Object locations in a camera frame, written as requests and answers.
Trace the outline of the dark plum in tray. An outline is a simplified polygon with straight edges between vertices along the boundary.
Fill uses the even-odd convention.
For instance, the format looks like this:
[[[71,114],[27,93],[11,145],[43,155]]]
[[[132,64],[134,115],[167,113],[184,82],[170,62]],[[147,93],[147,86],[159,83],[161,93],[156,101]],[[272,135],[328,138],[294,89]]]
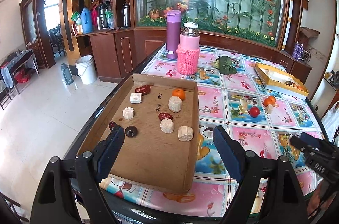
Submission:
[[[109,129],[110,129],[110,131],[112,131],[116,126],[117,126],[117,124],[114,121],[110,121],[109,122]]]

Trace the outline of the beige cake large front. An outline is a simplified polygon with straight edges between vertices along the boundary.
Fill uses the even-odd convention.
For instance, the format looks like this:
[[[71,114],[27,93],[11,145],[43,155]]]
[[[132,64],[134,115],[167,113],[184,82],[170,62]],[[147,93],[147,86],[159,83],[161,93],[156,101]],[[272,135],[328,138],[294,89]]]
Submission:
[[[172,96],[168,100],[168,108],[174,113],[178,113],[182,109],[182,100],[177,96]]]

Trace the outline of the purple thermos bottle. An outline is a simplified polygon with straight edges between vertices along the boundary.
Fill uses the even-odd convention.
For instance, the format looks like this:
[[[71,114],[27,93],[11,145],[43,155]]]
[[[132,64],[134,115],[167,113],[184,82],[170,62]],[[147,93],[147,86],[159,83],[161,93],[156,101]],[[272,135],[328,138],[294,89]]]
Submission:
[[[181,35],[181,11],[170,10],[167,13],[167,27],[166,27],[166,57],[170,60],[177,59],[177,48],[180,42]]]

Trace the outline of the red tomato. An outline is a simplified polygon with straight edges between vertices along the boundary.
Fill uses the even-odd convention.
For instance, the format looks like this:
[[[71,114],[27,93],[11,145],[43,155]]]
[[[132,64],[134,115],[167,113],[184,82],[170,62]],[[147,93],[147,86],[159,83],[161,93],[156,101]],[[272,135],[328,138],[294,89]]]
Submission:
[[[249,109],[249,115],[250,115],[252,118],[257,118],[257,117],[260,115],[260,109],[259,109],[257,106],[252,106],[252,107]]]

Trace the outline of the red jujube date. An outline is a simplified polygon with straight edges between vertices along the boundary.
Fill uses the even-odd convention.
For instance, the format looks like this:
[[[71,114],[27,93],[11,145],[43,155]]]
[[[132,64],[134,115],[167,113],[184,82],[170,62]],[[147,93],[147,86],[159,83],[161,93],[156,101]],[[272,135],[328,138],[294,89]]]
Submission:
[[[173,116],[170,114],[170,113],[166,113],[166,112],[161,112],[159,115],[158,115],[158,118],[159,120],[164,120],[164,119],[170,119],[170,120],[173,120]]]

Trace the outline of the white plastic bucket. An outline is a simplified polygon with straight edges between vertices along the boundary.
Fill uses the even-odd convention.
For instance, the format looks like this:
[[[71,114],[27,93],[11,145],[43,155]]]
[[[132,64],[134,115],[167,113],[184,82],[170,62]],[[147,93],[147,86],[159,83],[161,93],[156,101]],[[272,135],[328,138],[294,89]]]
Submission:
[[[95,70],[94,58],[92,55],[86,55],[75,62],[82,83],[90,85],[97,80],[97,72]]]

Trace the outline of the yellow taped white box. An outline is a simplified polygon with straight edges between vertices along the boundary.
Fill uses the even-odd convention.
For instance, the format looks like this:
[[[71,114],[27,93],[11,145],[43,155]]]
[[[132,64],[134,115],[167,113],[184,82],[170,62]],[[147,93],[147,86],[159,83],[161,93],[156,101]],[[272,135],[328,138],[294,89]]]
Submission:
[[[256,63],[254,70],[267,90],[305,100],[309,91],[304,84],[293,75],[274,66]]]

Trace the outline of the purple bottles on cabinet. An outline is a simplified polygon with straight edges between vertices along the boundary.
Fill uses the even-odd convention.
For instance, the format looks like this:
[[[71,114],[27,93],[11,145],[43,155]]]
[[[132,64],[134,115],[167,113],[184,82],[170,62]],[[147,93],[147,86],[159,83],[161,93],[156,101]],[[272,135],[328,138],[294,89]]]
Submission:
[[[296,60],[301,60],[303,51],[304,51],[303,44],[300,42],[296,42],[292,52],[292,57]]]

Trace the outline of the white plastic bag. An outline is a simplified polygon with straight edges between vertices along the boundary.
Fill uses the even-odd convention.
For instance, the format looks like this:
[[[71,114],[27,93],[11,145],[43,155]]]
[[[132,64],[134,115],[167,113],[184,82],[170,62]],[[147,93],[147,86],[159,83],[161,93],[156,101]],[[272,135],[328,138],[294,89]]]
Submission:
[[[329,141],[332,142],[334,140],[334,135],[338,130],[338,101],[326,112],[321,121]]]

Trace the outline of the grey water bottle floor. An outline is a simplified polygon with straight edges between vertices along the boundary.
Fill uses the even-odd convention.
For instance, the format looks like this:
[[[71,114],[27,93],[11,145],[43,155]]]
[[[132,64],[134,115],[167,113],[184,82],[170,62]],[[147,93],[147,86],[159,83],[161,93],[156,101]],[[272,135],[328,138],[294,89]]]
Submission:
[[[65,62],[61,64],[61,73],[63,75],[66,85],[71,85],[74,82],[71,70],[69,69],[69,66]]]

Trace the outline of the beige round cake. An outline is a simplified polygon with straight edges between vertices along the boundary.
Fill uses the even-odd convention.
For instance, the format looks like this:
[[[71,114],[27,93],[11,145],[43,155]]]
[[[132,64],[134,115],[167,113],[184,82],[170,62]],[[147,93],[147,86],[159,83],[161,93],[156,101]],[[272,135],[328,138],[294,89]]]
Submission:
[[[178,129],[178,139],[180,141],[191,141],[194,136],[194,131],[191,127],[181,126]]]

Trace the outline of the red jujube tray back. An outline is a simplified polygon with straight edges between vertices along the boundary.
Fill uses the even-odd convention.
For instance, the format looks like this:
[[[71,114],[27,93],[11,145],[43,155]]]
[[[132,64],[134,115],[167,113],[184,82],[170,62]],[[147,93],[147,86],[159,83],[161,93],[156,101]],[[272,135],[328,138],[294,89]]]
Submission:
[[[135,89],[135,93],[139,93],[141,95],[147,95],[151,92],[151,87],[150,85],[142,85],[140,87],[137,87]]]

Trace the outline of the brown cardboard tray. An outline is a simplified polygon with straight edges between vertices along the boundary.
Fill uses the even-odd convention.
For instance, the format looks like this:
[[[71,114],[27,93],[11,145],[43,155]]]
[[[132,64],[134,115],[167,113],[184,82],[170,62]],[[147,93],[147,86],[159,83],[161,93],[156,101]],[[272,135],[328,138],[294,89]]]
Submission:
[[[142,85],[150,85],[151,92],[142,95],[142,103],[130,103],[130,94]],[[186,98],[178,113],[171,113],[174,122],[172,133],[163,133],[158,115],[169,113],[168,100],[174,89],[183,89]],[[132,107],[135,115],[125,120],[122,111]],[[97,143],[110,133],[109,122],[138,130],[135,137],[125,137],[122,148],[110,173],[116,178],[139,186],[163,192],[187,193],[194,176],[198,151],[198,86],[194,81],[173,79],[155,75],[132,74],[118,88],[98,119],[89,130],[78,153],[93,150]],[[191,141],[180,141],[178,129],[191,127]]]

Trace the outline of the beige cake small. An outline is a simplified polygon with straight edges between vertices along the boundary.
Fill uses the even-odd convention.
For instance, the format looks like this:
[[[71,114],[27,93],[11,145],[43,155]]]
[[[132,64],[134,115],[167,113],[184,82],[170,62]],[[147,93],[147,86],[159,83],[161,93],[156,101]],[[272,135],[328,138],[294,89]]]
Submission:
[[[170,118],[165,118],[160,122],[160,129],[163,133],[172,133],[174,131],[174,122]]]

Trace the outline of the orange tangerine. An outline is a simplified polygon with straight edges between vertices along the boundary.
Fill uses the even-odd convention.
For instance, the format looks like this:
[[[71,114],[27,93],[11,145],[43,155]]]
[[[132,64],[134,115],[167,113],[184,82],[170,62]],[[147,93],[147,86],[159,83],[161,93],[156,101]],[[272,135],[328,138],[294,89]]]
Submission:
[[[274,105],[276,103],[276,98],[273,95],[268,96],[268,99],[271,100],[272,105]]]
[[[172,95],[180,98],[182,101],[184,101],[185,98],[186,98],[185,91],[183,89],[180,89],[180,88],[174,89],[173,92],[172,92]]]
[[[264,105],[264,107],[267,107],[267,106],[269,106],[269,105],[273,105],[275,102],[272,100],[272,99],[270,99],[270,98],[266,98],[266,99],[264,99],[264,101],[263,101],[263,105]]]

